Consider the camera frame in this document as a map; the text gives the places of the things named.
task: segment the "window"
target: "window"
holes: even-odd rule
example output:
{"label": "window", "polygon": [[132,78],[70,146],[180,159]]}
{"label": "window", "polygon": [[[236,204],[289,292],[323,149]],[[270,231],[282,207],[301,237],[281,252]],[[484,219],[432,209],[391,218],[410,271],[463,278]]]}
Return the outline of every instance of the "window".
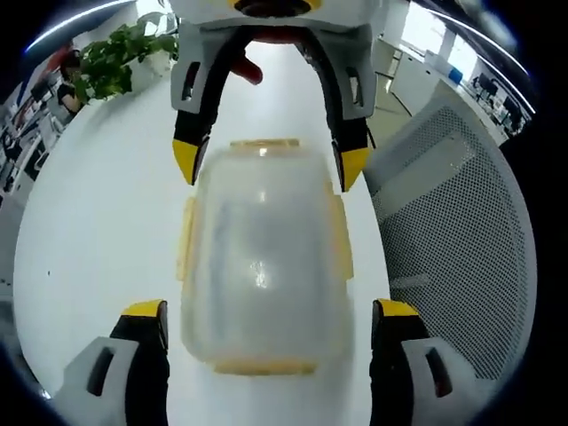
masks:
{"label": "window", "polygon": [[468,82],[476,67],[477,54],[469,44],[457,35],[447,61],[458,68],[463,73],[463,81]]}
{"label": "window", "polygon": [[405,27],[402,31],[402,45],[410,47],[422,55],[426,51],[438,54],[444,40],[446,26],[442,20],[416,3],[408,7]]}

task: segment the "plastic food container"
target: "plastic food container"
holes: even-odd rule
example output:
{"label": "plastic food container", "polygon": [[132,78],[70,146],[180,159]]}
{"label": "plastic food container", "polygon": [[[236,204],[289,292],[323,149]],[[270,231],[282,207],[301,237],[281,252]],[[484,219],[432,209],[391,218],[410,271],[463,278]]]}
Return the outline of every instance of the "plastic food container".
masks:
{"label": "plastic food container", "polygon": [[209,159],[182,243],[191,354],[241,375],[309,374],[341,354],[350,330],[340,200],[321,155],[294,144]]}

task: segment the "computer monitor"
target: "computer monitor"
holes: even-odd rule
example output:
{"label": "computer monitor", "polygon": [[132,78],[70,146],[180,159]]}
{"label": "computer monitor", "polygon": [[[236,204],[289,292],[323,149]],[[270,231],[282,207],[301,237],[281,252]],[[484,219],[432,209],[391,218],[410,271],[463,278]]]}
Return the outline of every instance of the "computer monitor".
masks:
{"label": "computer monitor", "polygon": [[517,103],[509,96],[503,102],[503,107],[507,110],[509,119],[511,120],[511,127],[517,129],[520,126],[523,114]]}
{"label": "computer monitor", "polygon": [[492,82],[487,75],[481,73],[479,75],[478,81],[481,88],[484,91],[486,91],[490,96],[495,96],[497,94],[497,84]]}

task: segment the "white table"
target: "white table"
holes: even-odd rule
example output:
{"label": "white table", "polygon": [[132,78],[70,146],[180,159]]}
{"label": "white table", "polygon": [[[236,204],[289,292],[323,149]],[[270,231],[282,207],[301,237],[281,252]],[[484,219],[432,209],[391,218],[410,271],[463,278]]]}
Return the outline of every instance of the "white table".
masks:
{"label": "white table", "polygon": [[[337,178],[318,77],[292,46],[254,43],[253,87],[230,76],[207,156],[242,138],[297,137],[325,153]],[[171,149],[176,114],[164,79],[136,97],[94,102],[70,123],[24,213],[14,273],[22,350],[51,394],[65,365],[108,335],[128,305],[169,302],[171,425],[368,424],[371,311],[389,297],[383,246],[361,176],[343,198],[354,257],[354,352],[308,377],[216,375],[179,337],[176,257],[186,198]]]}

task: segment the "person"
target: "person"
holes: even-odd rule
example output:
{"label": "person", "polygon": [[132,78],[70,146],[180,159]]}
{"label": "person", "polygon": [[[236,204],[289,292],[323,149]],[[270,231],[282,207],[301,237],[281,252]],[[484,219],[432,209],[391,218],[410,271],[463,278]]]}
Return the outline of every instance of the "person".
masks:
{"label": "person", "polygon": [[57,89],[57,99],[60,105],[75,117],[83,107],[83,103],[75,94],[73,78],[81,73],[81,61],[78,51],[70,51],[61,61],[59,71],[63,77],[63,83]]}

